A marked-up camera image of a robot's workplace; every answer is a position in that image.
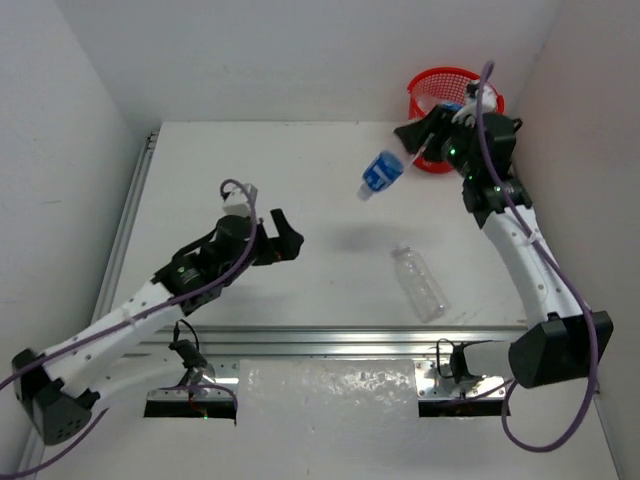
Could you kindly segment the translucent plastic sheet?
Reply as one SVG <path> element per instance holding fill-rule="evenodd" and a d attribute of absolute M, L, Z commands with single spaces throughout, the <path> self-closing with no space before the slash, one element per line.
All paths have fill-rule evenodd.
<path fill-rule="evenodd" d="M 244 360 L 238 422 L 378 424 L 418 416 L 410 360 Z"/>

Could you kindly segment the blue label bottle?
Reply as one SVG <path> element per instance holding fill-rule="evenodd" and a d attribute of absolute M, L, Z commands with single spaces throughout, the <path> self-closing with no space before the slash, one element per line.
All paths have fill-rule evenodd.
<path fill-rule="evenodd" d="M 361 175 L 361 184 L 356 192 L 357 198 L 367 201 L 383 192 L 395 183 L 412 163 L 413 156 L 403 148 L 387 147 L 382 150 Z"/>

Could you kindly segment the aluminium table left rail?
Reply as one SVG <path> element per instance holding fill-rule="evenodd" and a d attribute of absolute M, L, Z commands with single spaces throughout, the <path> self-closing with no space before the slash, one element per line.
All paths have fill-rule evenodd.
<path fill-rule="evenodd" d="M 158 137 L 159 130 L 156 130 L 150 133 L 144 140 L 127 192 L 95 308 L 90 322 L 85 326 L 93 324 L 99 318 L 107 314 L 112 308 L 126 250 L 133 230 L 133 224 L 135 222 Z M 45 446 L 43 442 L 40 440 L 36 430 L 32 429 L 21 455 L 18 470 L 28 470 L 38 466 L 43 459 L 44 452 Z"/>

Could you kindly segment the clear unlabelled bottle white cap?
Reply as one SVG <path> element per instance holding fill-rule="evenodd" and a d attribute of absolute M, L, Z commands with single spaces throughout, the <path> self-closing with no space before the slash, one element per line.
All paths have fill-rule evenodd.
<path fill-rule="evenodd" d="M 440 319 L 450 303 L 423 256 L 406 244 L 390 252 L 396 280 L 416 317 L 423 323 Z"/>

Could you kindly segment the blue label bottle Chinese text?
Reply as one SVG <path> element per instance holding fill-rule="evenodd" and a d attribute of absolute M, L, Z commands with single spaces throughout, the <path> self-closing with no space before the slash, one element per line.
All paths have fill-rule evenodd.
<path fill-rule="evenodd" d="M 451 110 L 453 112 L 458 112 L 462 109 L 462 106 L 458 103 L 454 103 L 454 102 L 441 102 L 440 103 L 441 106 L 443 106 L 444 108 Z"/>

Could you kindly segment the aluminium table rail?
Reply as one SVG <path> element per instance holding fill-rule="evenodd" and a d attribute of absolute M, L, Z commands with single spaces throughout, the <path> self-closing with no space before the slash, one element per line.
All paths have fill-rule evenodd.
<path fill-rule="evenodd" d="M 514 341 L 523 324 L 435 327 L 267 327 L 210 326 L 187 333 L 210 357 L 392 358 L 425 357 L 438 340 L 454 343 Z"/>
<path fill-rule="evenodd" d="M 579 314 L 581 309 L 558 274 L 559 266 L 543 238 L 535 210 L 524 203 L 489 215 L 482 231 L 493 243 L 513 281 L 529 329 Z"/>
<path fill-rule="evenodd" d="M 150 133 L 144 140 L 127 192 L 95 308 L 90 322 L 85 326 L 93 324 L 99 318 L 107 314 L 112 308 L 126 250 L 133 230 L 133 224 L 135 222 L 158 137 L 159 130 L 156 130 Z M 43 442 L 40 440 L 36 430 L 32 429 L 21 455 L 18 470 L 28 470 L 38 466 L 43 459 L 44 452 L 45 446 Z"/>

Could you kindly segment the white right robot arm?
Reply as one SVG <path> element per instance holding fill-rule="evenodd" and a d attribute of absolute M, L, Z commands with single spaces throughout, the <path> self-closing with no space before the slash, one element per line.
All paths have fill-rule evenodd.
<path fill-rule="evenodd" d="M 394 131 L 405 154 L 425 155 L 460 174 L 465 208 L 500 255 L 525 311 L 527 330 L 519 339 L 506 347 L 458 347 L 452 372 L 462 379 L 494 360 L 527 389 L 579 378 L 595 385 L 613 322 L 579 297 L 538 230 L 532 199 L 511 165 L 521 125 L 496 112 L 460 122 L 438 105 Z"/>

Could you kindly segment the aluminium table right rail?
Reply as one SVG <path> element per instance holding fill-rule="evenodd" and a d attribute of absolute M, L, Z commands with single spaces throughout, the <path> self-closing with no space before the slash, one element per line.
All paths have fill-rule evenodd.
<path fill-rule="evenodd" d="M 579 314 L 581 309 L 558 274 L 559 266 L 543 238 L 535 210 L 524 203 L 489 215 L 482 231 L 493 243 L 513 281 L 529 329 Z"/>

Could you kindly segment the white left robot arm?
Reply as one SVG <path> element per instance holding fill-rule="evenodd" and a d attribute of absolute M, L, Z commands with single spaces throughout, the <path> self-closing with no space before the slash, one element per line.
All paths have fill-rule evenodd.
<path fill-rule="evenodd" d="M 75 437 L 99 410 L 133 392 L 203 387 L 213 369 L 188 339 L 173 338 L 165 353 L 127 357 L 134 346 L 215 301 L 252 266 L 293 261 L 304 243 L 280 209 L 277 234 L 261 219 L 225 215 L 214 229 L 177 251 L 121 306 L 78 335 L 41 353 L 25 349 L 12 360 L 17 399 L 47 446 Z"/>

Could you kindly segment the aluminium table front rail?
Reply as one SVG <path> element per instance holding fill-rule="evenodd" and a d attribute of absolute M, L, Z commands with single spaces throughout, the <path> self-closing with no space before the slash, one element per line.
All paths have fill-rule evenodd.
<path fill-rule="evenodd" d="M 438 340 L 454 343 L 514 341 L 523 324 L 435 327 L 267 327 L 210 326 L 187 333 L 210 357 L 392 358 L 425 357 Z"/>

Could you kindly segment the red mesh plastic bin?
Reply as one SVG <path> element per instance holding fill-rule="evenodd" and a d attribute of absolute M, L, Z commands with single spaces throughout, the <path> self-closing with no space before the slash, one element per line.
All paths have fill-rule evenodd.
<path fill-rule="evenodd" d="M 427 69 L 415 76 L 407 86 L 409 95 L 408 119 L 415 120 L 425 116 L 436 101 L 464 105 L 464 94 L 469 82 L 479 79 L 479 74 L 458 68 L 441 66 Z M 489 84 L 496 97 L 496 111 L 505 111 L 504 97 Z M 424 157 L 414 161 L 414 166 L 429 174 L 446 174 L 453 169 L 448 164 L 435 163 Z"/>

